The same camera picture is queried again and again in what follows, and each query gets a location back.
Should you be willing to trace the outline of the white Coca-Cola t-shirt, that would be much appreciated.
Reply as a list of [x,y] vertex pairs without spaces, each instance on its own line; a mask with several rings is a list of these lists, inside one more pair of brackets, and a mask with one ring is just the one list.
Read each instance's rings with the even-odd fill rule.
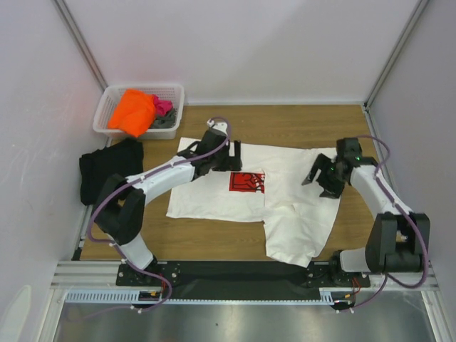
[[306,267],[323,251],[340,203],[322,198],[317,183],[303,184],[319,155],[336,150],[242,144],[241,171],[211,171],[173,188],[167,216],[263,222],[266,255]]

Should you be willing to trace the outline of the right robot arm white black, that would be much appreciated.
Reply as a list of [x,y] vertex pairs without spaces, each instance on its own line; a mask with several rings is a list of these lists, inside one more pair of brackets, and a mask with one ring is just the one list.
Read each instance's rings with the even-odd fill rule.
[[357,137],[336,142],[336,155],[319,154],[303,184],[317,182],[322,198],[336,200],[354,188],[373,216],[366,246],[337,253],[328,268],[332,284],[345,286],[354,273],[382,274],[406,289],[421,287],[429,272],[430,218],[414,212],[386,182],[381,163],[363,155]]

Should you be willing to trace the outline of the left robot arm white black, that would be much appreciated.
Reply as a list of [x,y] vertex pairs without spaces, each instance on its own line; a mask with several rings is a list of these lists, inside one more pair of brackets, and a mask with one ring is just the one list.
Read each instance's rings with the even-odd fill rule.
[[100,191],[88,224],[87,235],[97,224],[132,269],[139,284],[151,284],[159,273],[157,258],[142,235],[148,204],[173,188],[193,182],[211,171],[240,171],[242,144],[231,141],[226,132],[209,128],[201,140],[179,151],[168,162],[140,174],[111,175]]

